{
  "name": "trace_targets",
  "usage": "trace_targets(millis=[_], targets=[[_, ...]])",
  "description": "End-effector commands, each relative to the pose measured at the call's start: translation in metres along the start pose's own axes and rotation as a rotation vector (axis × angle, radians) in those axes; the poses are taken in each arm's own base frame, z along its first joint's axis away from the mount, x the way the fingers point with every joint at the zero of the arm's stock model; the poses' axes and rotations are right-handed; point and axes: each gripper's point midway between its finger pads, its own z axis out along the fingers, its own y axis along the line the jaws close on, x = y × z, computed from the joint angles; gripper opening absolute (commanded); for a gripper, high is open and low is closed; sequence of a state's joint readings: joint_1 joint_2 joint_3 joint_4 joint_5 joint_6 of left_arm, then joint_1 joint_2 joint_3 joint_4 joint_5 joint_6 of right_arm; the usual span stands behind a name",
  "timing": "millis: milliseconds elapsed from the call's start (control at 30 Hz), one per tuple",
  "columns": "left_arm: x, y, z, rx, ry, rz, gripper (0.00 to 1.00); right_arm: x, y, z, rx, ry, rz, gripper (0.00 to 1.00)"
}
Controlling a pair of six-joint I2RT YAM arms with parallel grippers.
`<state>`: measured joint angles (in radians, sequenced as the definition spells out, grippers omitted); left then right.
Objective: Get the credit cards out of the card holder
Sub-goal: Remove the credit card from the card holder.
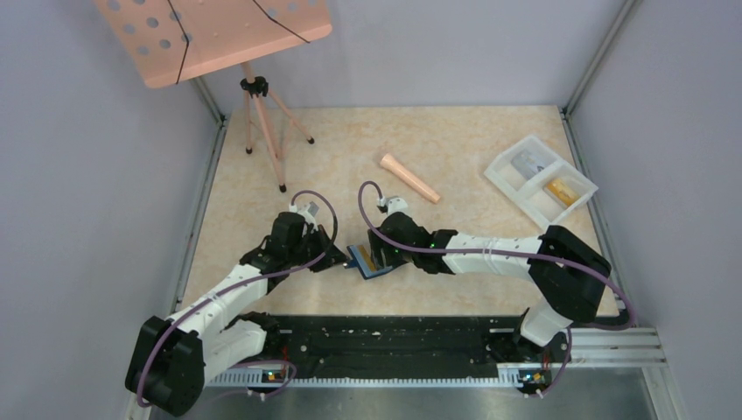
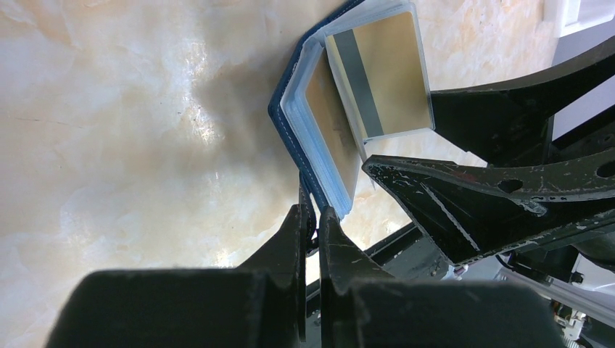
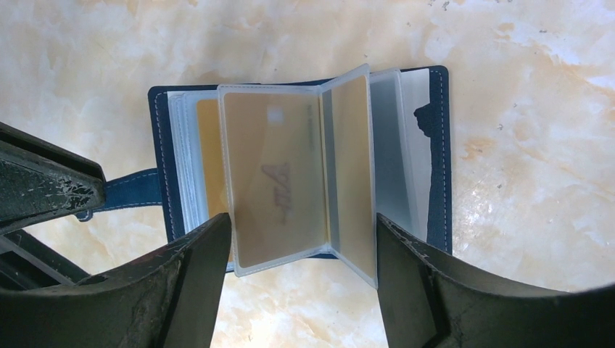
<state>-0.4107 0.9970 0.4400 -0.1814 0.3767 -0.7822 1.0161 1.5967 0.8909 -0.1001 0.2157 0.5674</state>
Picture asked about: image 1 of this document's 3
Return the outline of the blue card holder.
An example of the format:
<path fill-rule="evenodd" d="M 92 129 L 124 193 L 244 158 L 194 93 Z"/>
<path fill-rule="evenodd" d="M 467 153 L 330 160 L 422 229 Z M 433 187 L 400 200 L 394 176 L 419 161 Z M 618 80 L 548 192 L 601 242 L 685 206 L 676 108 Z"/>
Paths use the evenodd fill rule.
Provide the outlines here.
<path fill-rule="evenodd" d="M 365 245 L 349 245 L 346 247 L 348 260 L 343 263 L 347 270 L 356 269 L 364 280 L 385 276 L 395 269 L 392 266 L 381 266 L 376 263 L 372 253 Z"/>

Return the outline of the gold credit card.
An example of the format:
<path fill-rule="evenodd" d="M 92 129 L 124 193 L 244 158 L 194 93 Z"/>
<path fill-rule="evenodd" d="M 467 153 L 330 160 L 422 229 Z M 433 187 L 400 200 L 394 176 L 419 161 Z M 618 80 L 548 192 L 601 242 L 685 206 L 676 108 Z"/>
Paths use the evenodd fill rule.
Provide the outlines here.
<path fill-rule="evenodd" d="M 575 190 L 563 178 L 553 178 L 544 187 L 544 190 L 564 208 L 569 208 L 581 198 L 581 193 Z"/>
<path fill-rule="evenodd" d="M 365 263 L 366 271 L 368 272 L 376 272 L 377 266 L 375 264 L 375 261 L 371 254 L 368 252 L 366 247 L 364 245 L 357 245 L 356 246 L 356 254 L 363 260 Z"/>

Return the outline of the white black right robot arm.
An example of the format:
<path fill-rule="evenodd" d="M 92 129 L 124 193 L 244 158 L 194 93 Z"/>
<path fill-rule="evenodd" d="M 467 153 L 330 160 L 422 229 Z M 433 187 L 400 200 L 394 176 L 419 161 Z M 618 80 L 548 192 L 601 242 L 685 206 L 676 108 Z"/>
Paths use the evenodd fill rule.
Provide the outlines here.
<path fill-rule="evenodd" d="M 411 263 L 432 275 L 493 274 L 530 281 L 541 301 L 528 308 L 513 337 L 515 353 L 535 361 L 561 330 L 597 317 L 610 263 L 566 227 L 552 225 L 526 238 L 488 238 L 455 229 L 428 231 L 405 213 L 391 214 L 368 231 L 379 267 Z"/>

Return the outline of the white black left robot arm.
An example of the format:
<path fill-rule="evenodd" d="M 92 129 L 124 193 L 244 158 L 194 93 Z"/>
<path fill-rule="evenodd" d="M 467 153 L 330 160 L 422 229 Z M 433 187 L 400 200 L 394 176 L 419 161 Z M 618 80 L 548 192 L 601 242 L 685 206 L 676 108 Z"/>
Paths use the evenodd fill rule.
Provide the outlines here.
<path fill-rule="evenodd" d="M 280 351 L 274 321 L 243 310 L 289 274 L 320 272 L 347 255 L 306 211 L 281 212 L 260 244 L 244 254 L 205 295 L 168 318 L 150 317 L 137 337 L 124 380 L 145 405 L 182 416 L 216 376 L 247 358 L 271 361 Z"/>

